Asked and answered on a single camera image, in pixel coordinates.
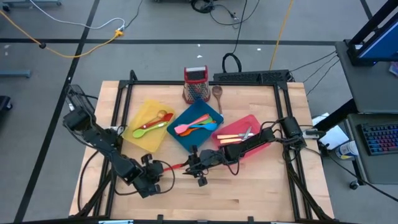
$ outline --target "white cable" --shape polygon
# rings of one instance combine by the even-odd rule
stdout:
[[[33,2],[33,0],[29,0],[29,1],[30,1],[38,10],[42,11],[42,12],[43,12],[46,16],[48,16],[49,18],[51,18],[51,19],[53,19],[53,20],[55,20],[55,21],[57,21],[57,22],[65,23],[65,24],[79,25],[79,26],[87,27],[87,28],[89,28],[89,29],[100,29],[100,28],[102,28],[102,27],[108,25],[108,24],[109,24],[110,22],[112,22],[112,21],[120,20],[120,21],[123,22],[123,25],[122,25],[120,28],[118,28],[118,30],[123,31],[123,30],[124,30],[124,25],[125,25],[125,23],[126,23],[126,21],[124,21],[124,19],[121,19],[121,18],[113,18],[113,19],[111,19],[110,21],[108,21],[108,22],[106,22],[105,24],[103,24],[102,26],[99,26],[99,27],[90,27],[90,26],[86,26],[86,24],[80,24],[80,23],[76,23],[76,22],[62,21],[62,20],[56,19],[56,18],[52,17],[50,14],[46,13],[43,9],[41,9],[38,5],[36,5],[35,2]]]

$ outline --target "red tray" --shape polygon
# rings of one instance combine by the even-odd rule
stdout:
[[[220,139],[217,139],[217,135],[243,134],[248,130],[248,128],[250,126],[251,126],[251,133],[258,134],[260,132],[260,123],[258,122],[256,117],[254,117],[254,115],[252,115],[252,114],[247,115],[244,118],[242,118],[238,121],[235,121],[234,123],[213,132],[213,134],[211,135],[211,138],[213,140],[214,145],[216,147],[219,147],[221,145],[221,143],[220,143]],[[228,143],[228,144],[239,144],[239,143],[241,143],[241,142]],[[244,158],[247,158],[247,157],[253,155],[254,153],[260,151],[261,149],[264,149],[265,147],[267,147],[269,145],[270,145],[270,143],[263,144],[262,146],[259,146],[255,149],[251,150],[250,152],[245,154]]]

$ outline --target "wooden table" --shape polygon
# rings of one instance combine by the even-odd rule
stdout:
[[[302,83],[288,83],[293,114],[300,125],[311,124],[307,97]],[[118,90],[118,82],[103,82],[95,115],[97,123],[108,127]],[[169,105],[180,115],[188,105],[182,100],[182,86],[178,85],[134,85],[130,103],[128,122],[133,119],[140,105],[145,100],[152,99]],[[215,110],[218,109],[214,97],[208,102]],[[275,121],[274,89],[268,86],[223,86],[221,104],[224,113],[224,125],[253,114],[259,122]],[[120,109],[119,122],[123,109]],[[310,149],[318,150],[315,141],[307,141]],[[200,149],[215,149],[208,139]],[[82,167],[94,153],[86,148]],[[140,161],[147,151],[125,141],[122,153]],[[307,181],[307,189],[325,213],[333,217],[328,188],[323,173],[321,159],[312,152],[303,150],[302,162]],[[160,159],[169,164],[178,164],[187,160],[188,152],[175,139],[166,135],[159,150],[153,154],[154,159]],[[88,165],[83,179],[81,193],[82,204],[85,204],[98,186],[103,163],[103,156],[98,154]],[[282,159],[282,145],[272,143],[255,156],[241,162],[239,175],[233,176],[225,166],[212,168],[207,175],[208,185],[199,187],[197,180],[190,175],[183,175],[182,170],[176,170],[176,181],[173,190],[167,194],[141,198],[138,194],[130,196],[114,196],[111,218],[120,219],[151,219],[163,214],[165,220],[223,220],[245,221],[253,216],[255,221],[294,221],[292,204],[287,181],[285,162]],[[161,178],[160,186],[168,189],[172,182],[171,172]],[[127,186],[120,180],[117,183],[120,192],[131,192],[135,188]],[[301,216],[305,217],[302,196],[297,190]],[[108,190],[102,200],[101,213]],[[77,187],[73,198],[70,214],[77,213]]]

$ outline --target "blue spoon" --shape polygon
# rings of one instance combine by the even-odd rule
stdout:
[[[195,125],[190,126],[190,128],[205,128],[209,131],[214,131],[217,129],[217,126],[218,126],[218,124],[216,124],[216,123],[208,123],[208,124],[204,124],[204,125],[195,124]]]

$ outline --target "black keyboard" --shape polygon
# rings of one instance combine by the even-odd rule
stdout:
[[[398,153],[398,124],[360,124],[370,156]]]
[[[236,72],[236,73],[217,73],[213,76],[216,82],[256,82],[256,83],[275,83],[287,82],[289,78],[288,70],[258,71],[258,72]]]

